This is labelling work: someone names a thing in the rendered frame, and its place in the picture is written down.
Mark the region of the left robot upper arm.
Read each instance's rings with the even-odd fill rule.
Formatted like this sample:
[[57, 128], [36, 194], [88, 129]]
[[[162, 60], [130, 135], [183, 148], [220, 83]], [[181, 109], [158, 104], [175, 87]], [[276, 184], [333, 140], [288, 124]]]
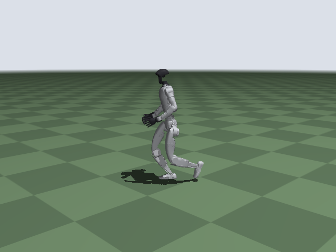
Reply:
[[165, 94], [166, 94], [171, 106], [175, 107], [174, 112], [176, 112], [177, 111], [177, 104], [176, 104], [176, 101], [175, 101], [175, 98], [174, 98], [173, 89], [168, 87], [168, 88], [165, 88], [164, 91], [165, 91]]

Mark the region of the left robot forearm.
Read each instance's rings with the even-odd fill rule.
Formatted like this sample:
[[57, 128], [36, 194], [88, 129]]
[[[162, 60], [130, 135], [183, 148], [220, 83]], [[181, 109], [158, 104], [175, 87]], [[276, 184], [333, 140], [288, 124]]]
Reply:
[[157, 117], [157, 121], [165, 120], [166, 118], [172, 115], [174, 110], [175, 110], [175, 107], [170, 106], [169, 109], [164, 114], [162, 114], [160, 117]]

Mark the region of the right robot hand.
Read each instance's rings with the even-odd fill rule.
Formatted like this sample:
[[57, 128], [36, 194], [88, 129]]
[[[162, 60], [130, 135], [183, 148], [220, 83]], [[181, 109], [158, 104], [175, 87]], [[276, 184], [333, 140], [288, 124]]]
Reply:
[[145, 120], [149, 120], [149, 118], [147, 118], [147, 117], [150, 117], [150, 118], [153, 117], [152, 114], [154, 114], [154, 112], [152, 112], [150, 114], [144, 114], [144, 117], [142, 117], [142, 121], [143, 121], [144, 124], [146, 123], [146, 122], [144, 122]]

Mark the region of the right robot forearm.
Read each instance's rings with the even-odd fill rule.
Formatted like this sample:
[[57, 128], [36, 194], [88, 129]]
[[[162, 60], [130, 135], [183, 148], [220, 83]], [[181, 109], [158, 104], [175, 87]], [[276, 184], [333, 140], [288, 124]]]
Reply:
[[154, 111], [154, 114], [152, 114], [153, 118], [158, 116], [163, 111], [163, 108], [161, 105]]

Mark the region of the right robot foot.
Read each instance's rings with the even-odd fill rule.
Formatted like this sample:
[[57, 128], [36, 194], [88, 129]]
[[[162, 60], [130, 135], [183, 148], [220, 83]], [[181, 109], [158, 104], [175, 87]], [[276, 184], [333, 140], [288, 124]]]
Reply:
[[176, 177], [176, 174], [175, 173], [173, 173], [172, 175], [170, 174], [165, 174], [165, 175], [162, 175], [162, 176], [159, 176], [159, 179], [176, 179], [177, 177]]

